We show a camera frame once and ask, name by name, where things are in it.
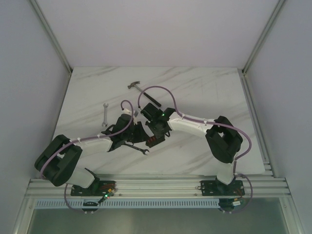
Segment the black fuse box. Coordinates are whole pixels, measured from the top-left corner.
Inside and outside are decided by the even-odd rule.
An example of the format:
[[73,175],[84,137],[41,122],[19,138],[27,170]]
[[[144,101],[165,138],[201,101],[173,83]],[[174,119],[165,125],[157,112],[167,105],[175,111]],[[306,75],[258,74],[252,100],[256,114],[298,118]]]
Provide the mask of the black fuse box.
[[148,146],[149,148],[152,148],[164,141],[165,141],[165,135],[161,137],[151,136],[149,139],[145,141],[145,145]]

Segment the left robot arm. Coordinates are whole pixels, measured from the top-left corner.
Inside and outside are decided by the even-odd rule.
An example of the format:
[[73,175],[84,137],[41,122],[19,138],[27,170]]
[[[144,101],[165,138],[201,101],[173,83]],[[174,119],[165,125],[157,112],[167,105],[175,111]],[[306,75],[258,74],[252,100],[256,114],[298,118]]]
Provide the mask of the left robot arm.
[[[122,114],[116,124],[96,137],[87,139],[93,143],[99,139],[104,152],[111,152],[123,145],[134,148],[135,143],[145,142],[148,138],[140,121],[135,123],[130,115]],[[86,168],[77,168],[82,154],[78,144],[79,140],[71,141],[65,135],[56,136],[38,157],[34,167],[56,187],[63,184],[77,185],[88,196],[94,196],[100,189],[98,177]]]

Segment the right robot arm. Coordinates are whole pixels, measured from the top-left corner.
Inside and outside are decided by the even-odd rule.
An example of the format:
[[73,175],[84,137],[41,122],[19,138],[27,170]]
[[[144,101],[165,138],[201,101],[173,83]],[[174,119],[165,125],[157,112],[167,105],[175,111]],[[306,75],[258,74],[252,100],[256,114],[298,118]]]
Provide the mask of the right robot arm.
[[234,157],[240,151],[243,139],[226,117],[216,120],[195,119],[178,113],[174,108],[165,111],[147,104],[141,114],[147,119],[145,125],[153,136],[146,140],[148,147],[164,142],[171,131],[181,131],[205,138],[212,155],[218,160],[219,166],[215,182],[210,186],[212,193],[234,195],[240,186],[235,184]]

